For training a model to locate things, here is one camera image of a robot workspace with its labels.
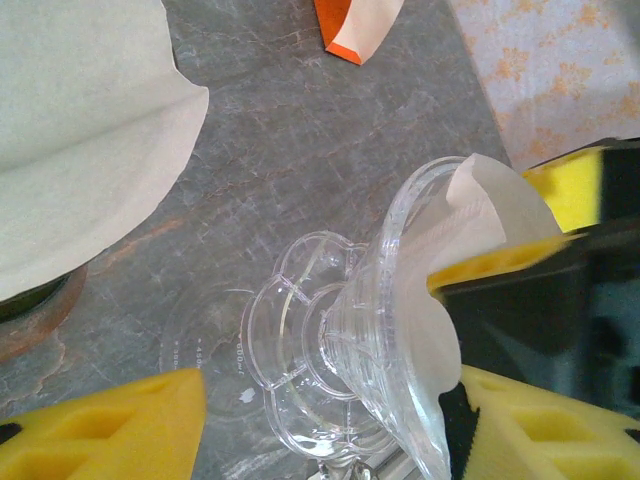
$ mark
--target orange paper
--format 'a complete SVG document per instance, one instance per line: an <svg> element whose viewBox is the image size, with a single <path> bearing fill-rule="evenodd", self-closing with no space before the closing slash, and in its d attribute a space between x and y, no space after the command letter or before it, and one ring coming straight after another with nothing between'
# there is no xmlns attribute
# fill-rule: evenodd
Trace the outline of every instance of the orange paper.
<svg viewBox="0 0 640 480"><path fill-rule="evenodd" d="M404 0L315 0L327 51L362 65L378 49Z"/></svg>

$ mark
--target clear plastic funnel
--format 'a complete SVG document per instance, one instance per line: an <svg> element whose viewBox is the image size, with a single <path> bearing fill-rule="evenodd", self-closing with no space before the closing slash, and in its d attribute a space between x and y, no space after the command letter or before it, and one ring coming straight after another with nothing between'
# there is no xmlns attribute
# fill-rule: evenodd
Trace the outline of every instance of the clear plastic funnel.
<svg viewBox="0 0 640 480"><path fill-rule="evenodd" d="M437 399L459 379L460 351L426 278L459 234L456 216L479 213L452 211L443 195L463 160L417 170L368 248L330 232L298 239L246 310L249 370L293 450L346 459L384 448L388 431L427 478L449 477Z"/></svg>

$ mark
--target patterned fabric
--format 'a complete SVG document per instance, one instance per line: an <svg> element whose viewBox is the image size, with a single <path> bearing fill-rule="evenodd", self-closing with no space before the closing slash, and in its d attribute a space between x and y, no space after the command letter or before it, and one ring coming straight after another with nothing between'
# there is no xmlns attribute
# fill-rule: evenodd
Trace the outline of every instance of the patterned fabric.
<svg viewBox="0 0 640 480"><path fill-rule="evenodd" d="M617 2L450 2L516 169L640 136L639 46Z"/></svg>

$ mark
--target black object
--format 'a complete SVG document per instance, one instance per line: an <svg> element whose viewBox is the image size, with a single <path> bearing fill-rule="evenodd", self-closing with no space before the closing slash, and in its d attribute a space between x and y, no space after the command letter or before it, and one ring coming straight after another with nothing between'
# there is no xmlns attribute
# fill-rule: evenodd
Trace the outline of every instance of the black object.
<svg viewBox="0 0 640 480"><path fill-rule="evenodd" d="M17 423L5 423L0 425L0 445L8 442L22 431L22 427Z"/></svg>
<svg viewBox="0 0 640 480"><path fill-rule="evenodd" d="M480 409L475 412L471 410L467 390L462 383L458 383L450 392L440 395L438 402L444 414L445 433L451 456L451 478L462 480L471 455Z"/></svg>
<svg viewBox="0 0 640 480"><path fill-rule="evenodd" d="M628 428L625 430L626 434L633 438L636 442L640 444L640 430L633 430Z"/></svg>
<svg viewBox="0 0 640 480"><path fill-rule="evenodd" d="M600 221L640 212L640 142L618 142L602 150Z"/></svg>
<svg viewBox="0 0 640 480"><path fill-rule="evenodd" d="M0 302L0 323L8 322L45 303L63 287L71 273L56 278L40 287L22 292Z"/></svg>
<svg viewBox="0 0 640 480"><path fill-rule="evenodd" d="M529 268L439 289L462 361L639 418L640 218L565 238Z"/></svg>

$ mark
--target clear plastic base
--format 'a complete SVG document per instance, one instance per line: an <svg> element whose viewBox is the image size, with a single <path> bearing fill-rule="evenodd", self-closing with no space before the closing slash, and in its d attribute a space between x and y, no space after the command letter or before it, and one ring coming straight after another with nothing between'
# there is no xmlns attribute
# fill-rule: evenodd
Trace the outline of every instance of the clear plastic base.
<svg viewBox="0 0 640 480"><path fill-rule="evenodd" d="M282 448L240 342L242 314L253 292L230 289L197 295L195 289L187 290L174 307L162 337L160 369L201 369L208 388L207 424L215 429L211 450L264 454Z"/></svg>
<svg viewBox="0 0 640 480"><path fill-rule="evenodd" d="M370 455L392 442L323 356L326 313L365 251L330 232L293 243L245 310L242 346L276 435L321 460Z"/></svg>

